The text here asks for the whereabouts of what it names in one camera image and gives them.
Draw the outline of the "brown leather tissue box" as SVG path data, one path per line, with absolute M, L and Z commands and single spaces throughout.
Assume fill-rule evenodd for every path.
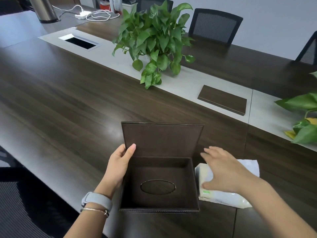
M 121 122 L 125 146 L 136 145 L 122 183 L 119 211 L 199 212 L 193 156 L 203 124 Z

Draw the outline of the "person's right hand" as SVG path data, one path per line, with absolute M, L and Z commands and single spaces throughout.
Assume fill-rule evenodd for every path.
M 206 161 L 213 179 L 222 192 L 243 195 L 248 188 L 259 183 L 260 178 L 252 174 L 234 156 L 219 147 L 204 148 L 201 157 Z

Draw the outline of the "white tissue packet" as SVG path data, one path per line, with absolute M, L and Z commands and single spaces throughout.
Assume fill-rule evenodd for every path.
M 252 205 L 241 195 L 202 188 L 202 184 L 213 179 L 213 172 L 208 164 L 200 163 L 195 168 L 195 178 L 198 186 L 198 198 L 212 203 L 223 204 L 235 208 L 251 208 Z

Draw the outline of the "person's left forearm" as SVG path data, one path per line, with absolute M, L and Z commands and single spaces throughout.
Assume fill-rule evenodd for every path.
M 101 238 L 109 214 L 103 206 L 87 203 L 64 238 Z

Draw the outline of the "person's left hand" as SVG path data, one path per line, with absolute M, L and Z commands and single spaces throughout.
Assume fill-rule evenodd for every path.
M 94 193 L 99 193 L 112 199 L 116 190 L 121 186 L 128 168 L 128 163 L 125 162 L 125 152 L 127 149 L 125 144 L 121 144 L 111 154 L 105 175 L 94 190 Z

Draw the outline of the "white power strip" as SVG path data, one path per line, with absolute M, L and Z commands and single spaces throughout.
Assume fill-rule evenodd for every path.
M 89 16 L 92 15 L 91 11 L 81 11 L 79 14 L 75 14 L 74 17 L 79 20 L 86 20 Z

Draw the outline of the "brown wooden hatch cover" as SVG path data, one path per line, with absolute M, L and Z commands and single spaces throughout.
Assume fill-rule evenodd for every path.
M 197 97 L 198 100 L 244 116 L 247 99 L 204 85 Z

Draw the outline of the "grey smartwatch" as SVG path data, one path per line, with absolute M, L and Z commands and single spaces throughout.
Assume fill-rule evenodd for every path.
M 88 192 L 81 200 L 81 206 L 85 207 L 87 203 L 95 203 L 103 206 L 109 213 L 112 210 L 113 203 L 108 197 L 94 192 Z

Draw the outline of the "person's right forearm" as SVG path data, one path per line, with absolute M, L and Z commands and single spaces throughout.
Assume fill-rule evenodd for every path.
M 251 203 L 275 238 L 317 238 L 317 232 L 268 182 L 255 177 L 241 184 L 237 192 Z

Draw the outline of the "green potted plant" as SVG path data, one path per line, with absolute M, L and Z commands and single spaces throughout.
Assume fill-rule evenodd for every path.
M 123 10 L 123 21 L 119 34 L 113 40 L 116 44 L 112 55 L 118 49 L 129 53 L 132 66 L 142 71 L 140 84 L 145 89 L 162 83 L 162 72 L 170 68 L 173 75 L 181 71 L 181 60 L 193 63 L 195 57 L 184 55 L 183 47 L 191 46 L 192 38 L 185 35 L 185 24 L 190 15 L 183 10 L 193 10 L 189 3 L 181 3 L 168 11 L 167 0 L 162 5 L 153 4 L 148 11 L 138 12 L 134 8 L 130 13 Z
M 302 114 L 291 130 L 284 134 L 294 144 L 317 145 L 317 88 L 303 95 L 280 99 L 274 102 L 289 112 Z

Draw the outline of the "silver metal bin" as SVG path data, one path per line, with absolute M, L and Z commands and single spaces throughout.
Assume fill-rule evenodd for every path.
M 49 0 L 30 0 L 30 3 L 40 23 L 50 24 L 60 21 Z

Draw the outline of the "black mesh chair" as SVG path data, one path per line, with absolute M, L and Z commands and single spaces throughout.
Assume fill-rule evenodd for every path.
M 161 6 L 164 2 L 167 2 L 167 10 L 168 12 L 172 11 L 173 1 L 172 0 L 137 0 L 137 12 L 148 11 L 150 7 L 154 4 Z
M 228 12 L 196 8 L 188 36 L 231 45 L 243 18 Z
M 0 238 L 63 238 L 78 216 L 0 146 Z
M 317 31 L 313 33 L 295 61 L 317 66 Z

